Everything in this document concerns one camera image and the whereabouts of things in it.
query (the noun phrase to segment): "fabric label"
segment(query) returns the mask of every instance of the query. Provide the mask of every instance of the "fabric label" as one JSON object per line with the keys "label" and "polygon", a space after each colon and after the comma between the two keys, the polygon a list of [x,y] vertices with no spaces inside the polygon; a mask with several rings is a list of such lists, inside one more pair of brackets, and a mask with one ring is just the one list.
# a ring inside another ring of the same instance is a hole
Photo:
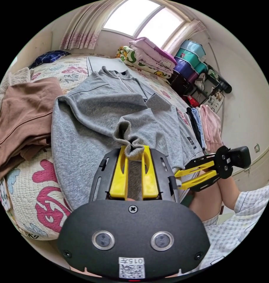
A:
{"label": "fabric label", "polygon": [[191,139],[191,137],[188,136],[187,139],[190,141],[191,145],[193,146],[193,149],[196,149],[196,146],[195,146],[193,140]]}

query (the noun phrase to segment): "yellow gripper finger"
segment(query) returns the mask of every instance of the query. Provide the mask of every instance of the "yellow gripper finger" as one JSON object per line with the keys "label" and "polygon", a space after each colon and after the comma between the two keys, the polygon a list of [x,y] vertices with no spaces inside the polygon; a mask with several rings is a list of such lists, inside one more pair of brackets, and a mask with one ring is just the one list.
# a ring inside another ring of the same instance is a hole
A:
{"label": "yellow gripper finger", "polygon": [[114,177],[110,189],[112,198],[126,200],[128,197],[128,159],[125,156],[126,146],[122,146],[118,157]]}
{"label": "yellow gripper finger", "polygon": [[[214,161],[210,161],[210,162],[207,162],[207,163],[202,164],[202,165],[197,166],[197,167],[193,167],[193,168],[186,169],[186,170],[180,170],[175,174],[175,177],[178,178],[178,177],[182,177],[182,176],[189,175],[189,174],[192,174],[192,173],[196,173],[196,172],[199,172],[199,171],[204,170],[204,169],[208,169],[208,168],[213,167],[213,166],[214,166]],[[208,171],[205,174],[202,174],[202,175],[200,175],[200,176],[198,176],[194,179],[183,182],[180,189],[181,190],[187,190],[187,189],[192,188],[196,185],[199,185],[200,183],[203,183],[204,181],[207,181],[207,180],[213,178],[216,175],[217,175],[217,172],[215,170]]]}
{"label": "yellow gripper finger", "polygon": [[141,159],[142,173],[142,199],[154,199],[158,197],[159,190],[156,181],[155,169],[151,158],[149,146],[144,146]]}

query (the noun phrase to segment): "qr code sticker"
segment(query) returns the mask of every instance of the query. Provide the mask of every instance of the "qr code sticker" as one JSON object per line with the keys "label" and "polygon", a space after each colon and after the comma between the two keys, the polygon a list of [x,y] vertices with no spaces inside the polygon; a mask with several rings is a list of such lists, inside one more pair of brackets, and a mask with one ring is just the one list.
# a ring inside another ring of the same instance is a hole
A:
{"label": "qr code sticker", "polygon": [[119,258],[119,277],[125,279],[144,279],[144,259],[143,258]]}
{"label": "qr code sticker", "polygon": [[145,278],[143,265],[120,264],[120,278],[142,279]]}

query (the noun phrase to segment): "purple storage bin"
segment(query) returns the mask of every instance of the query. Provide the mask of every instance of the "purple storage bin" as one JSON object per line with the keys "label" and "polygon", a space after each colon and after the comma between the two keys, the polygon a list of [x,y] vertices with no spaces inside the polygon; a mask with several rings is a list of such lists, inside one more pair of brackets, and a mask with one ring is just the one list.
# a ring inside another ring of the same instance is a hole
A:
{"label": "purple storage bin", "polygon": [[174,70],[177,71],[178,73],[180,73],[186,80],[188,80],[189,77],[192,76],[195,73],[195,70],[185,60],[183,60],[179,57],[175,57],[175,60],[176,60],[178,65],[176,65]]}
{"label": "purple storage bin", "polygon": [[198,77],[199,77],[199,74],[196,71],[194,71],[194,73],[191,76],[189,76],[188,82],[194,83],[198,79]]}

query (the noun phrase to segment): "zipper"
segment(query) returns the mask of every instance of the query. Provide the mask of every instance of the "zipper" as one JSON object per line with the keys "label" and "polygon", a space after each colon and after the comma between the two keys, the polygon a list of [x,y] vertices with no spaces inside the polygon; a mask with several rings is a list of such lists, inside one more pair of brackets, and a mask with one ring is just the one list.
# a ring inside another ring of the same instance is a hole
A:
{"label": "zipper", "polygon": [[120,81],[124,84],[124,86],[129,90],[129,92],[132,93],[132,91],[129,89],[129,87],[122,81],[122,79],[120,78],[120,76],[117,74],[118,78],[120,79]]}

